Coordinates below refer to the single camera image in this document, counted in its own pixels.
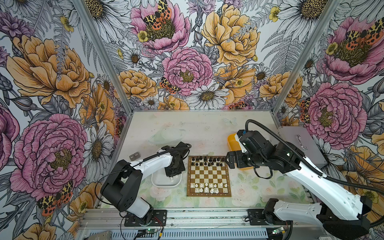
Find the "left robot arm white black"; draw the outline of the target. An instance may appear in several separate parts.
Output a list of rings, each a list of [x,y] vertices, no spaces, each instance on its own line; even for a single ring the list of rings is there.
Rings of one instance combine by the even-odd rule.
[[[158,171],[173,178],[186,170],[184,159],[192,145],[179,142],[175,147],[162,147],[156,154],[141,160],[120,160],[107,175],[100,193],[120,212],[128,212],[142,220],[150,220],[153,207],[138,196],[141,182]]]

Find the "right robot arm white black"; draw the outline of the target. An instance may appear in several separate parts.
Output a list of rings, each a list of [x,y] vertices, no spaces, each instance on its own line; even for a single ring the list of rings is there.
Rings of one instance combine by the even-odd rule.
[[[323,227],[341,240],[354,240],[369,233],[366,214],[372,201],[344,189],[320,176],[318,169],[295,145],[279,141],[273,145],[258,131],[240,130],[228,136],[230,151],[226,164],[230,169],[269,168],[290,177],[320,199],[315,204],[295,204],[276,198],[268,200],[261,219],[268,224],[301,222]]]

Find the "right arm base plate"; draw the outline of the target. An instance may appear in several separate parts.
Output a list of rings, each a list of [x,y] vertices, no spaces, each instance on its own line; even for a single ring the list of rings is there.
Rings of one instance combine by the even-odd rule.
[[[290,226],[291,221],[282,221],[273,212],[263,209],[248,209],[244,221],[251,226]]]

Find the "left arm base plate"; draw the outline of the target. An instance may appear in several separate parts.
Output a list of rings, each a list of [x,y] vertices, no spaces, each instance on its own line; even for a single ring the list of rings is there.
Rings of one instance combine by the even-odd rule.
[[[143,218],[128,213],[124,220],[125,227],[164,227],[167,222],[167,210],[150,210]]]

